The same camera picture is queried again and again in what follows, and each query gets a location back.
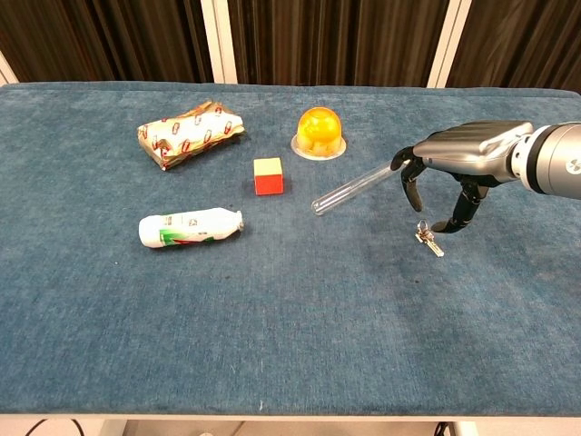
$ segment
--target key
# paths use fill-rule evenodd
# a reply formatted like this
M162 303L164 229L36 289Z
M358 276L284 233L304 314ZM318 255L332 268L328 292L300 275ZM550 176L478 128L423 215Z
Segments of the key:
M442 257L444 255L442 249L439 248L439 245L434 241L434 233L429 230L428 223L426 223L425 220L421 220L418 223L416 238L421 243L426 244L437 257Z

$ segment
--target blue table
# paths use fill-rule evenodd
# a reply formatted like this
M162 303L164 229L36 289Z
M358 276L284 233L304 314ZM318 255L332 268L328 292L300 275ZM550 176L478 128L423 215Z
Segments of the blue table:
M247 133L165 173L140 124L224 102ZM349 142L290 148L327 105ZM477 119L578 120L552 90L17 84L0 88L0 412L581 414L581 202L491 190L438 259L414 238L459 186L396 178L319 217L310 202L428 134ZM257 197L252 159L286 192ZM222 243L150 250L149 214L241 210Z

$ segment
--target plastic bottle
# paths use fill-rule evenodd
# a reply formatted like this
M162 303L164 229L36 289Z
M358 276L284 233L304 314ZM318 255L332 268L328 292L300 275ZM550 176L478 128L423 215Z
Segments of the plastic bottle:
M244 227L242 213L221 207L205 211L151 215L139 222L139 238L150 248L224 239Z

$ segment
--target robotic arm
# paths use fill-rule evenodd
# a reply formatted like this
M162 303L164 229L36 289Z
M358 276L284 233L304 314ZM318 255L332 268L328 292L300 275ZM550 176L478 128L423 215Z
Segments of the robotic arm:
M534 130L523 121L477 121L436 132L391 161L415 211L422 210L416 179L426 168L450 173L462 186L452 217L431 230L466 227L488 189L520 179L531 191L581 200L581 123Z

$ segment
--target paper wrapping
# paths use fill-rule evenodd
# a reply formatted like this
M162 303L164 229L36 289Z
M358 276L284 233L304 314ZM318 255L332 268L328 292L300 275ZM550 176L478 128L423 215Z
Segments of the paper wrapping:
M208 101L173 118L137 129L139 145L164 171L244 132L242 119L221 103Z

